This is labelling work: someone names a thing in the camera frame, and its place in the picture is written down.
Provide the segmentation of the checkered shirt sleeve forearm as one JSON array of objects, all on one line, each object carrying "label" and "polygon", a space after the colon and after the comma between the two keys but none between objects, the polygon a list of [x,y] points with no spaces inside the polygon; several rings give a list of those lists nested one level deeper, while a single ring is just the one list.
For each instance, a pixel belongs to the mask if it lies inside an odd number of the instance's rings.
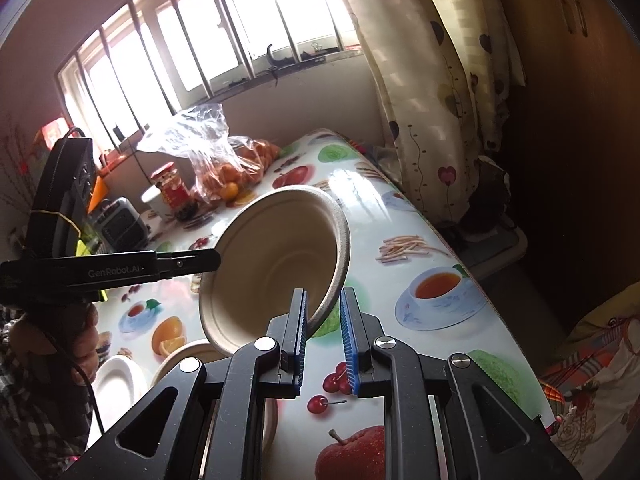
[{"label": "checkered shirt sleeve forearm", "polygon": [[63,438],[32,398],[34,381],[10,347],[10,330],[23,314],[1,308],[1,422],[36,474],[57,479],[87,448],[89,434]]}]

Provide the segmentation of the person's left hand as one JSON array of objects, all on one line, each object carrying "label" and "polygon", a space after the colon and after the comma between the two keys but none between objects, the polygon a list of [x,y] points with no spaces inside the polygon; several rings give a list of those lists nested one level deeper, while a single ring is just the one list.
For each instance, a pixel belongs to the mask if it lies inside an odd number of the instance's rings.
[{"label": "person's left hand", "polygon": [[[99,356],[96,352],[99,342],[99,331],[96,329],[99,313],[93,304],[89,304],[84,308],[84,315],[85,319],[80,323],[78,330],[73,330],[68,336],[56,338],[56,341],[62,344],[62,349],[81,370],[79,373],[73,367],[70,368],[70,378],[80,386],[85,385],[82,376],[93,382],[99,367]],[[55,356],[58,352],[48,335],[52,336],[50,330],[43,332],[27,314],[23,314],[9,329],[9,345],[20,363],[34,370],[36,359]]]}]

